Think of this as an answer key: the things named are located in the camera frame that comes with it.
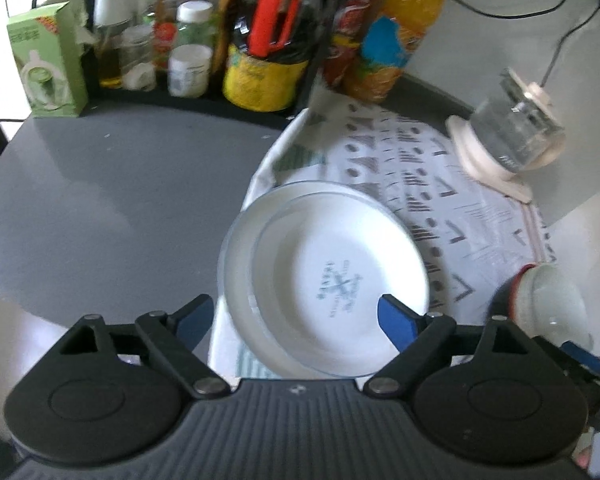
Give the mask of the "gloved right hand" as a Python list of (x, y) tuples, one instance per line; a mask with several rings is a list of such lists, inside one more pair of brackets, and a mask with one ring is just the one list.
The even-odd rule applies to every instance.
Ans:
[(521, 268), (496, 291), (489, 314), (507, 316), (529, 337), (541, 336), (556, 347), (571, 341), (584, 350), (593, 349), (580, 290), (554, 264)]

